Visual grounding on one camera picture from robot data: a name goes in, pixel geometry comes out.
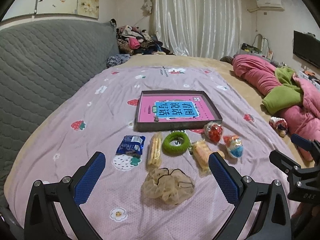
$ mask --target wall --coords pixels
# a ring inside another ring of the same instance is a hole
[[[150,16],[141,9],[143,3],[144,0],[117,0],[117,26],[136,24],[141,30],[148,31]]]
[[[282,0],[285,11],[263,11],[252,13],[251,44],[255,36],[261,33],[268,38],[270,49],[274,52],[274,60],[285,62],[296,71],[303,66],[320,74],[320,70],[293,55],[293,31],[310,32],[320,39],[320,29],[302,0]]]
[[[116,18],[116,0],[99,0],[99,19],[95,20],[92,18],[81,17],[81,16],[24,16],[24,17],[17,17],[13,19],[9,19],[0,23],[0,30],[31,21],[38,21],[38,20],[47,20],[47,19],[76,19],[76,20],[86,20],[86,21],[97,21],[97,22],[108,22],[112,18]]]
[[[240,33],[240,45],[242,43],[251,44],[252,43],[252,21],[251,13],[248,9],[256,8],[255,0],[241,0],[241,33]]]

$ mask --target gray sofa cover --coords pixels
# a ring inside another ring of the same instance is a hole
[[[41,20],[0,31],[0,196],[28,137],[117,53],[111,23]]]

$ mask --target pink clothing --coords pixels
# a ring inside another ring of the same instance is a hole
[[[298,78],[296,74],[293,75],[293,80],[302,88],[303,106],[309,109],[317,118],[320,118],[320,92],[308,80]]]
[[[140,45],[140,43],[138,42],[138,40],[136,38],[132,38],[132,37],[129,38],[129,47],[130,47],[130,49],[137,49],[140,46],[141,45]]]
[[[281,86],[275,77],[276,68],[262,58],[238,55],[233,59],[232,65],[238,77],[256,87],[264,96],[274,87]]]
[[[280,110],[278,114],[287,121],[291,134],[296,133],[307,140],[320,141],[320,119],[316,118],[304,107],[292,106]],[[309,152],[300,147],[299,151],[307,161],[313,160]]]
[[[238,77],[245,79],[265,96],[274,87],[281,86],[274,75],[276,68],[259,57],[238,55],[232,64]],[[287,121],[291,134],[296,133],[305,139],[320,141],[320,93],[309,81],[298,78],[295,74],[293,79],[304,92],[304,107],[292,106],[282,109],[278,115]],[[301,148],[299,150],[307,161],[312,160],[309,152]]]

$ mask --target snack bag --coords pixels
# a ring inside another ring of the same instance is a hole
[[[162,141],[162,133],[157,132],[153,135],[150,141],[150,150],[148,156],[148,165],[154,165],[157,168],[161,165],[161,141]]]
[[[119,145],[116,155],[127,154],[134,155],[138,158],[142,155],[142,149],[145,141],[144,136],[126,135],[124,136],[121,144]]]
[[[208,161],[209,161],[209,156],[212,153],[212,150],[210,150],[206,142],[204,140],[196,141],[191,145],[191,151],[196,161],[199,163],[202,171],[203,172],[208,171],[209,170]]]

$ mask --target pile of clothes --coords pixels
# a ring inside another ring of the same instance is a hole
[[[107,68],[121,65],[130,59],[129,54],[116,54],[107,58]]]
[[[174,55],[170,50],[163,48],[163,43],[156,37],[150,37],[146,30],[141,31],[139,27],[126,25],[117,28],[116,37],[119,51],[122,54]]]

